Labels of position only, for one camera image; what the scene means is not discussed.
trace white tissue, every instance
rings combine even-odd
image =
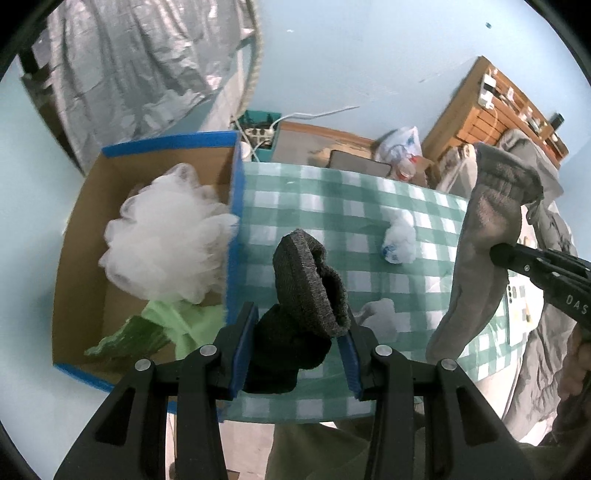
[[[389,217],[391,226],[384,236],[382,255],[393,264],[414,262],[417,257],[417,233],[412,214],[407,210],[391,209]]]

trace pants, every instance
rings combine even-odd
[[[362,480],[368,460],[372,417],[322,424],[275,425],[265,480]],[[547,479],[567,455],[564,447],[519,444],[537,479]],[[413,480],[424,479],[425,430],[415,433]]]

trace plastic bag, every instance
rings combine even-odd
[[[421,142],[418,139],[417,127],[402,127],[394,130],[380,143],[375,152],[374,160],[389,163],[393,167],[402,160],[411,157],[422,157]]]
[[[382,255],[386,261],[412,263],[417,257],[417,233],[414,229],[414,219],[407,210],[391,209],[390,228],[386,230]]]

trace person's hand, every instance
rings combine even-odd
[[[571,395],[579,395],[583,381],[591,370],[591,343],[583,343],[581,329],[575,326],[569,338],[566,357],[562,367],[562,378],[558,382],[558,396],[566,400]],[[584,407],[587,418],[591,418],[591,402]]]

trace clothing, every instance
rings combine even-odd
[[[213,343],[224,326],[225,309],[222,305],[204,307],[187,301],[151,301],[142,317],[164,329],[176,346],[174,357],[181,360],[202,345]]]
[[[244,391],[292,391],[300,369],[319,366],[331,338],[349,329],[347,291],[326,264],[324,246],[301,229],[284,236],[273,255],[278,303],[254,329]]]
[[[457,246],[449,309],[427,345],[426,359],[432,364],[457,359],[495,314],[508,274],[493,265],[491,247],[514,245],[521,232],[521,205],[543,196],[538,173],[518,157],[480,143],[477,162],[478,178]]]
[[[169,342],[181,360],[202,345],[212,343],[224,325],[222,305],[203,307],[187,301],[150,301],[141,316],[132,316],[113,335],[89,348],[85,355],[101,358],[150,357]]]
[[[368,460],[368,425],[345,420],[337,426],[339,430],[322,424],[275,425],[265,480],[362,480]],[[415,433],[414,480],[424,479],[425,445],[425,429],[420,428]],[[539,480],[549,478],[567,455],[560,446],[519,446]],[[481,477],[475,472],[474,478]]]
[[[540,148],[519,130],[501,137],[499,147],[533,166],[540,175],[544,197],[531,217],[538,247],[577,256],[568,225],[553,200],[562,194],[558,172]],[[558,402],[558,380],[574,320],[544,303],[538,326],[530,332],[514,393],[503,422],[516,439],[523,438],[540,420],[554,415]]]
[[[85,355],[94,358],[132,358],[151,356],[169,342],[160,325],[139,315],[129,317],[113,335],[90,347]]]

